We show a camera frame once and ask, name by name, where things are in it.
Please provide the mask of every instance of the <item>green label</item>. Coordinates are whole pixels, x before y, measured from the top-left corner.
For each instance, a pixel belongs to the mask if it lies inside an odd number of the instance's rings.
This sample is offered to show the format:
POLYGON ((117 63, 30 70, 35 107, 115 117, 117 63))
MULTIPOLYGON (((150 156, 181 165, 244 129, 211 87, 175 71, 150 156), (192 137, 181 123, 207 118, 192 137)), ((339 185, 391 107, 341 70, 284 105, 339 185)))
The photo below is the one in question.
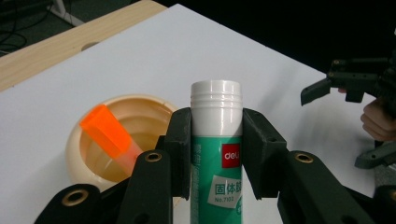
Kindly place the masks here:
POLYGON ((192 138, 192 224, 242 223, 241 137, 192 138))

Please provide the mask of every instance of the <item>white label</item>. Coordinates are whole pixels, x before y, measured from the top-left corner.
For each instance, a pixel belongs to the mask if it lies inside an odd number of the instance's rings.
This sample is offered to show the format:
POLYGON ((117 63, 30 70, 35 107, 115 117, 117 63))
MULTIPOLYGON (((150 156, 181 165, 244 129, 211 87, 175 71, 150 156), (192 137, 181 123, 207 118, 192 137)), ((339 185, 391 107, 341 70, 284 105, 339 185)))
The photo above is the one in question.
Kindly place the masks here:
POLYGON ((241 196, 241 179, 214 175, 207 202, 220 207, 235 208, 241 196))

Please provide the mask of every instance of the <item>white metal leg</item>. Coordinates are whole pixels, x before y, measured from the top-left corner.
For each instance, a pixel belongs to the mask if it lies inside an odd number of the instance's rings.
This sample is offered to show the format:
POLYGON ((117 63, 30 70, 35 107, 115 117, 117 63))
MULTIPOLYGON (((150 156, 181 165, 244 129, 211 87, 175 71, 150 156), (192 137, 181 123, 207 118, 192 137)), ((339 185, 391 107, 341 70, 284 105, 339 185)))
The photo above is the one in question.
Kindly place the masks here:
POLYGON ((84 24, 83 21, 66 12, 66 8, 64 7, 64 0, 53 0, 53 6, 49 9, 52 14, 61 18, 64 21, 69 22, 74 26, 80 26, 84 24))

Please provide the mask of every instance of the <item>glue stick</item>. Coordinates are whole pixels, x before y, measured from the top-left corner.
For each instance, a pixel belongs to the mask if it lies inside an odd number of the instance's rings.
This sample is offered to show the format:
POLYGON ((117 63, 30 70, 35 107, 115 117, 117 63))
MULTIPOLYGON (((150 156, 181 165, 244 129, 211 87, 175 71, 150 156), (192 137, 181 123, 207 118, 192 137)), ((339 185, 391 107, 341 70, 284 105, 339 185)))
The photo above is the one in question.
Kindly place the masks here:
POLYGON ((130 176, 142 149, 105 105, 95 107, 79 124, 82 130, 130 176))
POLYGON ((241 224, 242 96, 239 83, 191 86, 192 224, 241 224))

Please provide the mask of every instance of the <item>green glue stick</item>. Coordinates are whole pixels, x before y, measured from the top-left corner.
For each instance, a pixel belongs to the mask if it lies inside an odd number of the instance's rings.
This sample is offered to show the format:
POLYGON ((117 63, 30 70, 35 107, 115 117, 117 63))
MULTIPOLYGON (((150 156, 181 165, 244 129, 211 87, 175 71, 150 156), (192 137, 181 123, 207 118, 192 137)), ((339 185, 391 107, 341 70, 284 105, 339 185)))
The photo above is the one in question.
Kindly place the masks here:
POLYGON ((239 83, 191 86, 191 224, 241 224, 242 96, 239 83))

